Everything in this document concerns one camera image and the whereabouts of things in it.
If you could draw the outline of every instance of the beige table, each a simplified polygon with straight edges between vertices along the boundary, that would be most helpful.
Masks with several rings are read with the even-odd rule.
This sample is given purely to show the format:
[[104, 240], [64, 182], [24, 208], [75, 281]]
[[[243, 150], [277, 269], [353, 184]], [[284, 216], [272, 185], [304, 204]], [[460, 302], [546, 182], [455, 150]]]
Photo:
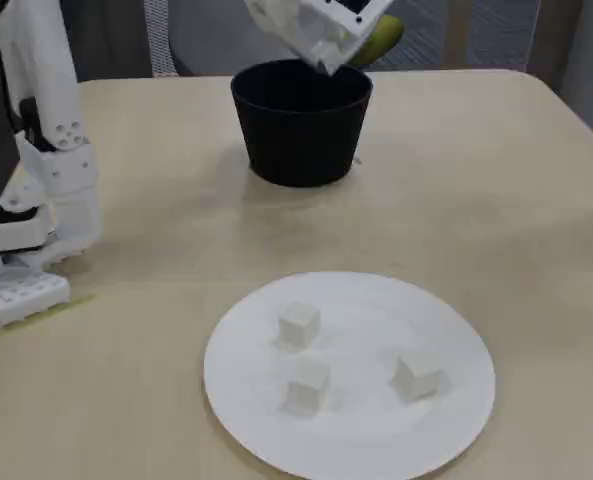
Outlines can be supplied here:
[[593, 479], [593, 134], [507, 72], [374, 77], [362, 165], [296, 191], [250, 174], [227, 79], [84, 86], [106, 234], [95, 300], [0, 337], [0, 480], [273, 479], [222, 430], [203, 349], [292, 272], [414, 282], [485, 338], [498, 401], [441, 478]]

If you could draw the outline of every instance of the black pot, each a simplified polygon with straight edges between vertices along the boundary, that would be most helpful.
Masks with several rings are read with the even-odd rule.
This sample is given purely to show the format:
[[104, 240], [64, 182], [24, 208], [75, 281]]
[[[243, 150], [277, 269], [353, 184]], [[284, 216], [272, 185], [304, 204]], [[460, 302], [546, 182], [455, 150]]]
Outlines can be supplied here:
[[364, 73], [334, 76], [278, 60], [234, 77], [232, 93], [251, 168], [289, 187], [317, 187], [349, 172], [372, 92]]

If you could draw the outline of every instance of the white cube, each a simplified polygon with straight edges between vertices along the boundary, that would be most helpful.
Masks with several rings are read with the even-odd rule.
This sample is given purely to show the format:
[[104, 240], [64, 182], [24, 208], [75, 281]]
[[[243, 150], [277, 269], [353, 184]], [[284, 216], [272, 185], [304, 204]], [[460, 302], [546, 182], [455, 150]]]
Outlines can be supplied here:
[[427, 350], [407, 350], [398, 355], [392, 383], [411, 400], [436, 393], [445, 372]]
[[320, 331], [320, 311], [305, 303], [293, 302], [278, 316], [278, 337], [281, 342], [306, 348]]
[[308, 359], [299, 360], [293, 376], [287, 382], [285, 404], [299, 413], [316, 413], [329, 387], [328, 365]]

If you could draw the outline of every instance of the white block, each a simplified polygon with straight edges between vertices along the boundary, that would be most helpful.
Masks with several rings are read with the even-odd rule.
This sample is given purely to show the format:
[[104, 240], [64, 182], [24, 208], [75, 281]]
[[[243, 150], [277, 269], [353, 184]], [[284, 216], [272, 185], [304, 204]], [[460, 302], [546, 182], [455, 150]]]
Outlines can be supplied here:
[[306, 348], [320, 331], [320, 311], [304, 303], [290, 303], [278, 316], [278, 338], [297, 348]]
[[392, 383], [411, 400], [436, 393], [445, 372], [431, 352], [407, 350], [396, 360]]
[[316, 413], [325, 398], [329, 379], [329, 366], [301, 359], [287, 383], [287, 407], [301, 413]]
[[0, 277], [0, 329], [54, 305], [69, 302], [66, 278], [51, 273], [23, 272]]

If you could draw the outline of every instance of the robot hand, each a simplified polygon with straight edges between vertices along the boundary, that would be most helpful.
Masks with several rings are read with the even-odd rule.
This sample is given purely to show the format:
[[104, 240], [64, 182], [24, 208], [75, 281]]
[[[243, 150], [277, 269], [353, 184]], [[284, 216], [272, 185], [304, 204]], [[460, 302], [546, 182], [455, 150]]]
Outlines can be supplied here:
[[393, 0], [245, 0], [256, 24], [328, 75], [369, 39]]

